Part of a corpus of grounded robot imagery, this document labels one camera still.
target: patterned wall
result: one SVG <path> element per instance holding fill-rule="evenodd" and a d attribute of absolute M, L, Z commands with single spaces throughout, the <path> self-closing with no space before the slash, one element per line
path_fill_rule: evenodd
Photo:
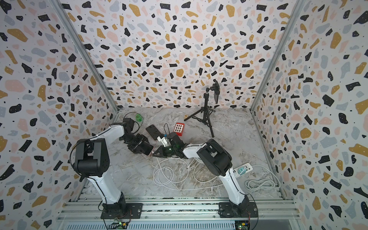
<path fill-rule="evenodd" d="M 307 229 L 368 229 L 368 1 L 307 1 L 255 115 Z"/>
<path fill-rule="evenodd" d="M 248 107 L 292 0 L 62 0 L 119 107 L 192 107 L 213 79 L 217 106 Z"/>
<path fill-rule="evenodd" d="M 112 109 L 48 2 L 0 6 L 0 229 L 50 229 L 81 189 L 71 146 Z"/>

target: gray marble surface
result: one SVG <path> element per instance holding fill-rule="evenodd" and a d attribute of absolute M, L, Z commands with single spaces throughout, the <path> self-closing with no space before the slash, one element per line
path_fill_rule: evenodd
<path fill-rule="evenodd" d="M 122 121 L 128 112 L 140 113 L 144 120 L 142 127 L 138 133 L 148 137 L 154 151 L 160 145 L 160 142 L 154 141 L 145 130 L 151 124 L 164 134 L 163 126 L 168 124 L 170 131 L 173 131 L 177 122 L 184 123 L 184 132 L 181 140 L 184 143 L 199 144 L 211 139 L 211 133 L 207 126 L 195 119 L 184 120 L 184 115 L 191 115 L 198 109 L 159 109 L 159 108 L 124 108 L 120 111 L 118 121 Z M 127 117 L 134 118 L 135 114 L 129 114 Z M 214 140 L 222 145 L 232 156 L 233 168 L 239 167 L 245 163 L 251 165 L 260 164 L 269 168 L 265 154 L 261 147 L 261 142 L 257 134 L 256 126 L 253 122 L 248 109 L 216 109 L 212 113 L 211 122 L 215 134 Z M 153 170 L 158 164 L 156 158 L 142 154 L 133 154 L 127 148 L 123 141 L 116 140 L 108 146 L 110 155 L 110 168 L 113 180 L 116 186 L 125 194 L 137 197 L 154 196 L 154 197 L 227 197 L 227 192 L 223 186 L 215 188 L 206 188 L 200 190 L 176 191 L 158 186 L 153 181 Z M 194 168 L 199 163 L 194 161 L 189 167 L 188 178 L 181 183 L 167 184 L 170 188 L 175 189 L 193 189 L 201 187 L 210 187 L 221 184 L 217 178 L 208 183 L 199 183 L 193 177 Z M 181 181 L 188 173 L 187 165 L 178 160 L 170 159 L 161 164 L 162 167 L 168 166 L 175 172 L 173 181 Z M 200 181 L 207 181 L 213 178 L 213 174 L 203 164 L 197 166 L 195 171 L 196 178 Z M 258 180 L 260 178 L 271 178 L 270 174 L 262 167 L 255 167 L 253 171 L 238 178 L 238 182 L 244 192 L 249 193 L 244 188 L 244 182 L 249 179 Z M 162 174 L 159 175 L 161 182 L 166 179 Z M 91 183 L 87 184 L 83 193 L 97 194 L 96 189 Z M 258 190 L 251 193 L 254 198 L 279 198 L 278 190 Z"/>

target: white cable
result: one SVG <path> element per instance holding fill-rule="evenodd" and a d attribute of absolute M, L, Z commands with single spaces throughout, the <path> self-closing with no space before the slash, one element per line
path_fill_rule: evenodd
<path fill-rule="evenodd" d="M 252 165 L 252 167 L 254 166 L 260 166 L 265 168 L 267 171 L 269 171 L 277 180 L 277 182 L 280 183 L 280 180 L 277 178 L 277 176 L 271 172 L 268 168 L 266 168 L 265 166 L 262 166 L 260 164 L 255 164 Z M 245 188 L 251 192 L 255 192 L 259 189 L 266 189 L 266 190 L 271 190 L 271 189 L 279 189 L 279 186 L 276 186 L 276 183 L 273 181 L 273 179 L 268 179 L 268 178 L 264 178 L 264 179 L 260 179 L 260 180 L 247 180 L 245 183 Z"/>
<path fill-rule="evenodd" d="M 188 178 L 188 176 L 189 176 L 189 165 L 188 165 L 188 163 L 187 162 L 185 162 L 183 159 L 181 159 L 181 158 L 176 158 L 176 159 L 178 159 L 178 160 L 181 160 L 181 161 L 183 161 L 186 165 L 187 165 L 187 169 L 188 169 L 188 173 L 187 173 L 187 176 L 183 179 L 183 180 L 181 180 L 181 181 L 172 181 L 173 179 L 174 179 L 174 170 L 172 169 L 172 168 L 170 168 L 170 167 L 168 167 L 168 166 L 165 166 L 165 167 L 161 167 L 161 163 L 162 162 L 164 162 L 164 161 L 167 161 L 167 160 L 171 160 L 171 159 L 173 159 L 173 158 L 168 158 L 168 159 L 165 159 L 165 160 L 163 160 L 163 161 L 159 161 L 158 160 L 158 158 L 156 158 L 157 159 L 157 162 L 158 162 L 158 165 L 156 165 L 155 166 L 155 169 L 153 170 L 153 181 L 154 181 L 154 183 L 156 184 L 156 185 L 158 185 L 158 186 L 164 186 L 165 188 L 168 188 L 168 189 L 171 189 L 171 190 L 177 190 L 177 191 L 186 191 L 186 190 L 198 190 L 198 189 L 205 189 L 205 188 L 215 188 L 215 187 L 219 187 L 219 186 L 222 186 L 223 184 L 219 184 L 219 185 L 214 185 L 214 186 L 209 186 L 209 187 L 203 187 L 203 188 L 191 188 L 191 189 L 176 189 L 176 188 L 170 188 L 170 187 L 168 187 L 168 186 L 166 186 L 167 184 L 169 184 L 169 183 L 180 183 L 180 182 L 183 182 L 184 180 L 186 180 L 187 178 Z M 169 178 L 167 178 L 166 177 L 166 175 L 164 174 L 164 170 L 168 170 L 169 172 L 170 172 L 170 179 Z M 160 181 L 160 178 L 159 178 L 159 176 L 160 176 L 160 172 L 163 174 L 163 176 L 167 179 L 167 181 L 166 182 L 164 182 L 164 183 L 162 183 L 161 181 Z M 210 181 L 212 181 L 212 180 L 214 180 L 215 178 L 212 178 L 211 180 L 209 180 L 209 181 L 198 181 L 197 179 L 196 179 L 196 181 L 198 181 L 198 182 L 200 182 L 200 183 L 206 183 L 206 182 L 210 182 Z"/>

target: wire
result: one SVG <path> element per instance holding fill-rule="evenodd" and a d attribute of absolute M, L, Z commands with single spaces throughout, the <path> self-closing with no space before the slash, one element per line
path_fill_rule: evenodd
<path fill-rule="evenodd" d="M 277 176 L 271 172 L 269 169 L 267 169 L 265 166 L 262 166 L 260 164 L 255 164 L 252 165 L 252 167 L 254 166 L 260 166 L 265 168 L 268 172 L 270 172 L 277 180 L 277 182 L 279 183 L 279 185 L 281 184 L 280 180 L 277 178 Z M 280 186 L 277 186 L 275 181 L 273 179 L 269 179 L 269 178 L 264 178 L 264 179 L 260 179 L 260 180 L 247 180 L 245 183 L 245 188 L 251 192 L 255 192 L 259 189 L 266 189 L 266 190 L 272 190 L 272 189 L 279 189 Z"/>

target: tripod leg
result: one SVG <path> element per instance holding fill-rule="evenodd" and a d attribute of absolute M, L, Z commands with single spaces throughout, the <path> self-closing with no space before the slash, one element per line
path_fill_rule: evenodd
<path fill-rule="evenodd" d="M 189 117 L 185 118 L 184 121 L 188 120 L 189 118 L 197 115 L 197 113 L 201 112 L 202 111 L 202 108 L 200 110 L 198 110 L 197 112 L 193 113 L 192 115 L 190 115 Z"/>
<path fill-rule="evenodd" d="M 208 112 L 207 112 L 207 111 L 205 112 L 205 114 L 206 114 L 206 116 L 207 116 L 208 125 L 209 125 L 209 130 L 211 131 L 211 135 L 212 135 L 212 137 L 215 137 L 215 135 L 213 134 L 211 121 L 210 121 L 210 119 L 209 119 L 209 114 L 208 114 Z"/>

